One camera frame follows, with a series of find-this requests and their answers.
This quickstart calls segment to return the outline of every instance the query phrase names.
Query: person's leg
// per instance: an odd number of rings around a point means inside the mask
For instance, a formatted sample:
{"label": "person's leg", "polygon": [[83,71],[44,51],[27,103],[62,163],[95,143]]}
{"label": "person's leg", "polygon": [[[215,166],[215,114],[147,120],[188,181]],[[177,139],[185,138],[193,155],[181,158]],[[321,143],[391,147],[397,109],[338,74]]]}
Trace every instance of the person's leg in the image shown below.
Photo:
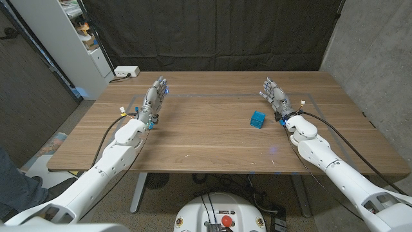
{"label": "person's leg", "polygon": [[48,190],[17,170],[0,146],[0,218],[11,209],[22,212],[44,202]]}

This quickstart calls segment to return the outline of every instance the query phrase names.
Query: table top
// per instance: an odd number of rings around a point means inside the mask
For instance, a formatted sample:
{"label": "table top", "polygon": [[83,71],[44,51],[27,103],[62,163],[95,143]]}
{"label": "table top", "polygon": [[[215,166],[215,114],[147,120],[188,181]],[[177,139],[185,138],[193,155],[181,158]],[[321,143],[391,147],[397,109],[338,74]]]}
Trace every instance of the table top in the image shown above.
{"label": "table top", "polygon": [[[304,111],[335,126],[381,173],[410,172],[402,157],[326,72],[140,72],[137,78],[107,87],[47,167],[53,171],[88,170],[104,132],[120,116],[119,107],[124,106],[128,113],[140,107],[148,87],[160,75],[168,80],[169,94],[133,171],[308,174],[283,127],[274,120],[271,105],[258,94],[270,77],[288,94],[295,109],[301,100],[306,101]],[[250,126],[256,110],[266,114],[261,129]],[[363,174],[373,174],[332,130],[310,116],[304,118],[317,126],[318,134],[341,159]],[[102,150],[117,128],[109,132]],[[313,173],[322,173],[305,163]]]}

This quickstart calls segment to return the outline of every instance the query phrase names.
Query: robot finger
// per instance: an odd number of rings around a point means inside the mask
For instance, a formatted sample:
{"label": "robot finger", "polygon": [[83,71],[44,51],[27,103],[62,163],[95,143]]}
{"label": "robot finger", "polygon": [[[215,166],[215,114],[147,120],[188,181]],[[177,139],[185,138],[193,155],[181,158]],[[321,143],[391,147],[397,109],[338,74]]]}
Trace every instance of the robot finger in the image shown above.
{"label": "robot finger", "polygon": [[272,103],[272,102],[273,102],[273,99],[272,99],[269,95],[267,95],[267,94],[265,94],[265,93],[263,93],[263,92],[259,92],[259,94],[260,94],[260,96],[262,96],[264,99],[266,99],[269,103]]}

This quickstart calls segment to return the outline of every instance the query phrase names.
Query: white robotic arm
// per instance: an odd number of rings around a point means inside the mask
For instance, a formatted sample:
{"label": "white robotic arm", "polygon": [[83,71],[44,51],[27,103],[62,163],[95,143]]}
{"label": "white robotic arm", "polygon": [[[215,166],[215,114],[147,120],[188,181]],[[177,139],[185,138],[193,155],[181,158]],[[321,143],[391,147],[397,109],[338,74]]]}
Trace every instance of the white robotic arm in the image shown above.
{"label": "white robotic arm", "polygon": [[115,133],[115,139],[103,151],[102,158],[59,197],[27,209],[11,218],[6,226],[40,224],[75,224],[87,212],[107,183],[129,167],[142,149],[139,137],[151,122],[158,121],[158,112],[166,96],[167,81],[162,77],[147,92],[137,119],[131,119]]}
{"label": "white robotic arm", "polygon": [[281,124],[293,133],[290,141],[297,146],[300,156],[326,173],[371,231],[411,230],[412,197],[372,184],[331,150],[329,143],[317,134],[317,128],[293,110],[276,83],[268,78],[264,87],[267,94],[260,94],[281,115]]}

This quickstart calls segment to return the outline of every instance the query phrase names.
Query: shoe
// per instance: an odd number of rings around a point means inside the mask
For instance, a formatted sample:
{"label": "shoe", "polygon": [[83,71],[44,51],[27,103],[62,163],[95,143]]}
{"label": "shoe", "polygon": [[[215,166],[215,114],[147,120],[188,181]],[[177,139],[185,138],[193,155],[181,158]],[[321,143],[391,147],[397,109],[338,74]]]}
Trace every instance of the shoe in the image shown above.
{"label": "shoe", "polygon": [[32,177],[32,179],[34,179],[35,181],[40,183],[40,186],[43,184],[43,178],[41,178],[39,176],[34,176],[34,177]]}
{"label": "shoe", "polygon": [[51,188],[49,188],[49,192],[48,195],[46,197],[46,199],[44,200],[43,203],[51,201],[53,199],[55,199],[56,197],[60,196],[64,191],[66,191],[66,189],[68,189],[75,181],[77,180],[77,178],[70,178],[67,179],[63,182],[61,182],[60,184],[53,186]]}

